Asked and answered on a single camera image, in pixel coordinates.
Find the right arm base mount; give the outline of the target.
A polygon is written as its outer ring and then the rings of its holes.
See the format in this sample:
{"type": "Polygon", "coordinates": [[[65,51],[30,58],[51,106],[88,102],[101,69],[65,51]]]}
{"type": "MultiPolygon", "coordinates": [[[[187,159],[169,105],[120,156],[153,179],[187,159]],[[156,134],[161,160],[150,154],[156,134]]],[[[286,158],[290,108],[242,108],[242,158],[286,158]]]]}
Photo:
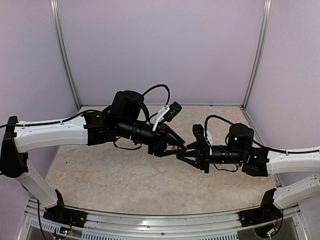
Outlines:
{"type": "Polygon", "coordinates": [[[266,191],[258,207],[242,210],[238,213],[242,227],[258,225],[283,217],[282,209],[274,205],[276,190],[276,188],[273,188],[266,191]]]}

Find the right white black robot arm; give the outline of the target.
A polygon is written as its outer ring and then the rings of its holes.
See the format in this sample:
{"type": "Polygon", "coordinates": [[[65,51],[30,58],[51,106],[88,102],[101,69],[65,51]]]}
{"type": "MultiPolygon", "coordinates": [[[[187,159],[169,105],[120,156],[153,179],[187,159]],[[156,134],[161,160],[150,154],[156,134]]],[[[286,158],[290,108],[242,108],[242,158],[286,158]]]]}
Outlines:
{"type": "Polygon", "coordinates": [[[187,146],[177,159],[209,172],[210,165],[239,165],[252,177],[268,177],[281,173],[308,172],[309,176],[285,187],[273,188],[263,196],[256,218],[266,222],[276,209],[285,209],[320,192],[320,148],[276,150],[254,147],[254,130],[242,123],[229,127],[226,145],[213,145],[211,135],[200,124],[192,127],[196,141],[187,146]]]}

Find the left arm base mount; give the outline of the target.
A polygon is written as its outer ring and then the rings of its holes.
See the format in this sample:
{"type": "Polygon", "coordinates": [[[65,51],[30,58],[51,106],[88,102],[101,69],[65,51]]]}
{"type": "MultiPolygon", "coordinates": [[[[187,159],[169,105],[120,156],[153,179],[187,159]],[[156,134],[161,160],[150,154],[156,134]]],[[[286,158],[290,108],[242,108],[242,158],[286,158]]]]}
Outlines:
{"type": "Polygon", "coordinates": [[[64,204],[62,194],[57,189],[55,190],[55,193],[57,196],[56,205],[45,208],[43,217],[56,223],[69,225],[70,227],[83,228],[88,213],[82,210],[67,208],[64,204]]]}

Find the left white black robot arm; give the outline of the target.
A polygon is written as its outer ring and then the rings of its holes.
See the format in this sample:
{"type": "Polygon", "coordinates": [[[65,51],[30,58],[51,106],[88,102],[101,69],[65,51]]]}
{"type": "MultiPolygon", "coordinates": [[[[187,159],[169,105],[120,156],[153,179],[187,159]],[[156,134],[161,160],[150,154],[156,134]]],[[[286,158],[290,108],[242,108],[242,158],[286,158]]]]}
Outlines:
{"type": "Polygon", "coordinates": [[[28,160],[28,152],[41,148],[114,143],[118,138],[146,145],[147,152],[166,157],[186,152],[185,141],[169,126],[180,111],[174,102],[164,106],[153,124],[138,119],[140,112],[149,118],[144,96],[132,90],[119,91],[104,110],[89,109],[72,117],[46,121],[19,121],[16,116],[5,126],[0,171],[26,188],[57,221],[70,218],[61,194],[50,187],[28,160]]]}

